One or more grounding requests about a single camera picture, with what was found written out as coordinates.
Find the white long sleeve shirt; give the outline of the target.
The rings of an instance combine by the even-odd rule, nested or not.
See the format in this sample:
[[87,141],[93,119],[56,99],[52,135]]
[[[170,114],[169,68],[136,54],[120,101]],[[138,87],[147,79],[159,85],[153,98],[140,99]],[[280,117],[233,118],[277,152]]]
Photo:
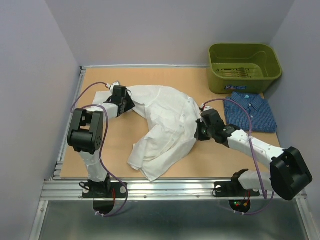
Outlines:
[[133,110],[147,120],[149,131],[133,145],[127,163],[153,182],[194,147],[200,110],[192,97],[169,86],[135,85],[128,90]]

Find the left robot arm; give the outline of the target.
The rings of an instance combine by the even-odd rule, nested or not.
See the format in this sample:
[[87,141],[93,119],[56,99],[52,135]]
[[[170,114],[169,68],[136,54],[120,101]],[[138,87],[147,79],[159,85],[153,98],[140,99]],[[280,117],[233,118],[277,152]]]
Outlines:
[[108,132],[109,120],[132,110],[135,104],[131,94],[113,92],[102,104],[92,104],[76,108],[72,112],[67,134],[67,143],[81,156],[88,172],[87,186],[100,197],[111,193],[111,184],[107,182],[109,173],[101,163],[101,150]]

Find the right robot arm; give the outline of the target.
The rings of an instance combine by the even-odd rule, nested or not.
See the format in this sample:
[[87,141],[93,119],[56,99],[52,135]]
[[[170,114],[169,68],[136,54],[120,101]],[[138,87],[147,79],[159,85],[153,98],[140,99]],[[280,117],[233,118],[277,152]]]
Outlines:
[[247,190],[275,192],[282,199],[291,201],[313,181],[300,151],[294,147],[276,147],[250,136],[239,127],[223,121],[212,124],[200,118],[196,121],[194,137],[198,141],[215,140],[216,143],[239,151],[260,162],[268,172],[242,169],[231,177],[230,189],[235,195]]

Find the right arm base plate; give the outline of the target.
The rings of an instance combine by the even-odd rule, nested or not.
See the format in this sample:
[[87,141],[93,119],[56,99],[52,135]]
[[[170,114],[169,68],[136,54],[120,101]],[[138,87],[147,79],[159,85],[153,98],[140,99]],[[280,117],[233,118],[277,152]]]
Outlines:
[[259,197],[259,191],[246,190],[239,183],[232,181],[218,181],[214,185],[212,195],[217,198],[224,197]]

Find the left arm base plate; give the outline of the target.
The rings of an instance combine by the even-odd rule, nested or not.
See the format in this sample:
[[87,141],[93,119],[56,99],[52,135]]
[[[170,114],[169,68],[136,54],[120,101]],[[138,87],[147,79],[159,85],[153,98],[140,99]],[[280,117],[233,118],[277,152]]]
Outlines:
[[127,184],[120,182],[84,182],[79,186],[82,188],[83,199],[125,199],[127,197]]

